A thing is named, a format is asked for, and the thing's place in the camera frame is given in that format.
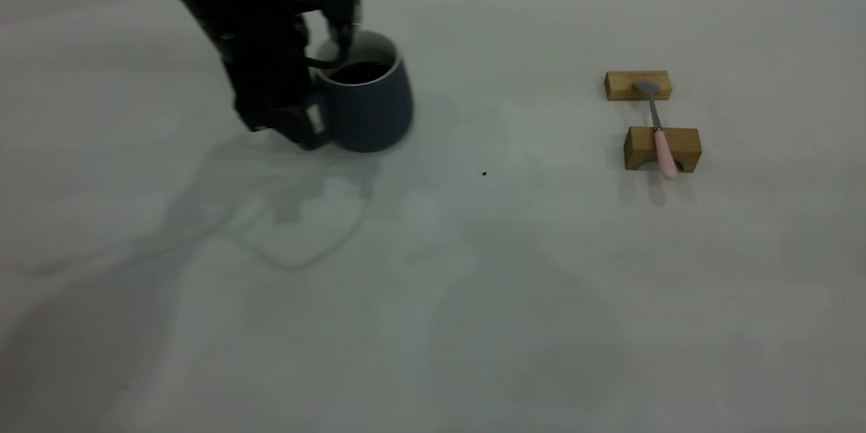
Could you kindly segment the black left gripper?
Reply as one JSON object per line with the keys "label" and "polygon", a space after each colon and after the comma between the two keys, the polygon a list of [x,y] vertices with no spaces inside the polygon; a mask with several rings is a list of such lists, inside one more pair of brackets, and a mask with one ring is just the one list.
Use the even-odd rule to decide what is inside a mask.
{"label": "black left gripper", "polygon": [[251,131],[273,130],[313,152],[331,143],[307,102],[313,92],[305,60],[303,13],[321,8],[337,50],[321,65],[346,62],[359,25],[360,0],[181,0],[210,39]]}

